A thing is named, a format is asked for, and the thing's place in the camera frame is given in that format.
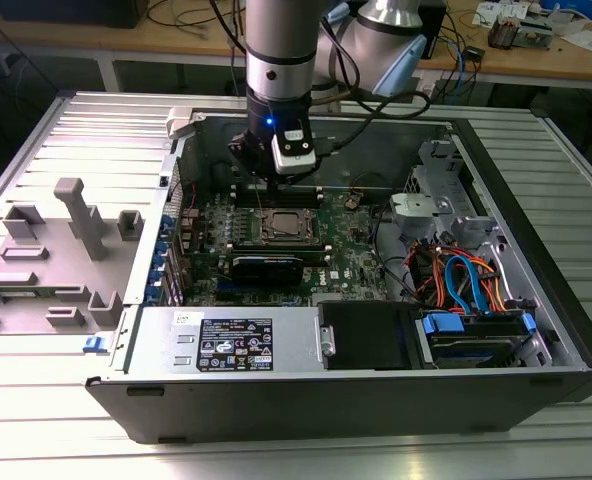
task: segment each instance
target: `green circuit board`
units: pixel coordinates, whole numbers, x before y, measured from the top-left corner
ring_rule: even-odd
[[[369,243],[369,207],[347,210],[347,193],[325,195],[315,209],[235,208],[219,197],[212,200],[201,208],[189,249],[186,305],[312,306],[322,300],[387,298]],[[272,215],[268,227],[264,219]],[[302,281],[290,287],[236,287],[223,266],[245,254],[300,258]]]

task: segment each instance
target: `power cable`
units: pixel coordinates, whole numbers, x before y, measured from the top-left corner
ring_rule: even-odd
[[[30,65],[31,65],[33,68],[34,68],[34,70],[36,70],[36,72],[37,72],[37,73],[38,73],[38,74],[39,74],[41,77],[43,77],[43,80],[45,80],[45,81],[46,81],[46,82],[47,82],[47,83],[48,83],[48,84],[49,84],[49,85],[50,85],[50,86],[51,86],[51,87],[54,89],[54,91],[55,91],[55,92],[58,92],[58,91],[59,91],[59,88],[58,88],[58,87],[57,87],[57,86],[54,84],[54,82],[52,82],[52,81],[49,79],[49,77],[48,77],[47,75],[45,75],[45,74],[43,73],[43,71],[42,71],[40,68],[38,68],[38,67],[36,66],[36,64],[35,64],[35,63],[32,61],[32,59],[31,59],[31,58],[29,58],[29,57],[28,57],[28,56],[25,54],[25,52],[23,52],[23,51],[22,51],[22,50],[21,50],[21,49],[18,47],[18,45],[16,45],[16,43],[14,43],[14,41],[13,41],[11,38],[9,38],[9,36],[7,36],[7,34],[6,34],[4,31],[3,31],[3,29],[2,29],[2,28],[0,28],[0,35],[1,35],[1,36],[2,36],[2,37],[3,37],[3,38],[4,38],[4,39],[5,39],[5,40],[6,40],[6,41],[7,41],[7,42],[8,42],[8,43],[9,43],[9,44],[12,46],[12,47],[14,47],[14,49],[15,49],[15,50],[16,50],[16,51],[17,51],[17,52],[18,52],[18,53],[19,53],[19,54],[20,54],[22,57],[24,57],[24,58],[25,58],[25,60],[27,60],[27,62],[28,62],[28,63],[29,63],[29,64],[30,64]]]
[[[225,30],[225,33],[227,34],[227,36],[229,37],[229,39],[232,41],[232,43],[234,45],[236,45],[236,47],[243,54],[246,55],[247,54],[247,50],[245,49],[245,47],[243,47],[243,45],[238,41],[238,38],[236,38],[234,36],[234,34],[232,33],[232,31],[227,26],[227,22],[225,22],[225,19],[223,18],[223,14],[220,13],[220,10],[218,9],[218,5],[216,5],[216,0],[209,0],[209,4],[211,5],[212,10],[214,11],[214,14],[216,15],[216,19],[218,20],[218,23],[220,23],[220,26],[223,27],[223,30]]]

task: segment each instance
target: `metal bracket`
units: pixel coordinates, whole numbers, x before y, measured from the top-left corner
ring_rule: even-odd
[[[320,349],[323,355],[331,357],[336,354],[336,344],[334,343],[334,327],[324,325],[320,327]]]

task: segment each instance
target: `white sticker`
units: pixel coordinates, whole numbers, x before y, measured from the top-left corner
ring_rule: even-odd
[[[174,325],[191,325],[205,318],[203,312],[175,312]]]
[[[3,298],[34,298],[36,294],[34,292],[0,292],[0,296]]]

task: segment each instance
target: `warning label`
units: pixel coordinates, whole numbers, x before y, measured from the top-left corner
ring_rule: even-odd
[[[249,372],[273,370],[272,319],[203,319],[198,370]]]

